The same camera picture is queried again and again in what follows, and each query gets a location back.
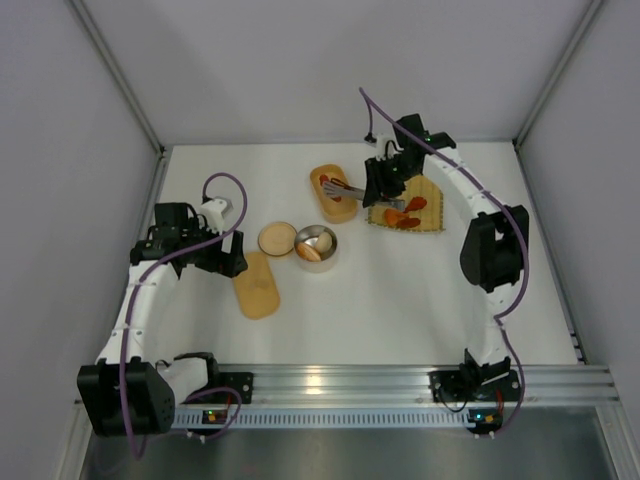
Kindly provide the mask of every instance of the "round wooden lid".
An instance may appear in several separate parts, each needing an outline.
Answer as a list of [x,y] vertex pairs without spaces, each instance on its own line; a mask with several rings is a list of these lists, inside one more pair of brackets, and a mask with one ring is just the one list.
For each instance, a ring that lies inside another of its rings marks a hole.
[[267,255],[281,257],[293,250],[296,233],[296,229],[288,223],[270,223],[258,235],[258,246]]

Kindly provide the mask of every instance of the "carrot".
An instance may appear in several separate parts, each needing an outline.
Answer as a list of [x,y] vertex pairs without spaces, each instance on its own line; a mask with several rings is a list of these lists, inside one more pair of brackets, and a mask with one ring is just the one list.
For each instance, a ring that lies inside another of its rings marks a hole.
[[398,228],[415,228],[420,225],[419,218],[403,218],[397,223]]
[[389,225],[390,227],[395,227],[400,220],[408,219],[408,218],[409,218],[409,215],[401,212],[400,210],[387,208],[384,211],[384,221],[387,222],[387,225]]
[[417,212],[418,210],[422,210],[427,206],[427,199],[424,197],[413,197],[407,205],[407,208],[404,209],[404,213],[408,212]]

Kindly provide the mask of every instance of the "metal tongs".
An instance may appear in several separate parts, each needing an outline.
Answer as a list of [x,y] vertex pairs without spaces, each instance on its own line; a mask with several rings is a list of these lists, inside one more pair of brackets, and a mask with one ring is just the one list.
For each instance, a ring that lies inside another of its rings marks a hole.
[[[351,185],[347,185],[342,180],[339,180],[337,178],[332,178],[331,180],[323,182],[322,191],[329,198],[351,197],[360,202],[364,200],[364,190],[362,190],[361,188],[352,187]],[[400,199],[381,200],[379,202],[376,202],[375,205],[394,208],[400,211],[404,210],[404,200]]]

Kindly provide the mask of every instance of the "metal bowl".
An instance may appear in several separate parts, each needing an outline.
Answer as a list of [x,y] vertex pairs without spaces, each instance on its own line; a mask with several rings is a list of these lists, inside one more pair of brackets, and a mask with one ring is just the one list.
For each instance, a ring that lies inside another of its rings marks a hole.
[[[315,248],[318,237],[323,232],[327,232],[331,235],[331,248],[320,254],[321,260],[319,262],[310,262],[309,260],[302,258],[298,254],[298,245],[306,243],[307,245]],[[324,225],[310,225],[298,232],[296,238],[293,240],[293,250],[296,252],[298,264],[302,268],[313,273],[326,272],[327,270],[330,270],[338,260],[338,238],[333,230],[325,227]]]

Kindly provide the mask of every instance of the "white wall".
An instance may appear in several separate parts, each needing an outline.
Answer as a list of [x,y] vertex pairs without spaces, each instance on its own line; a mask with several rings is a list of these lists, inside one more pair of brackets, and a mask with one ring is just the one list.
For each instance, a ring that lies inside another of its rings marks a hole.
[[87,0],[167,143],[360,140],[364,86],[511,139],[587,0]]
[[523,150],[592,362],[640,439],[640,2],[609,2]]
[[0,477],[51,478],[154,169],[62,0],[0,2]]

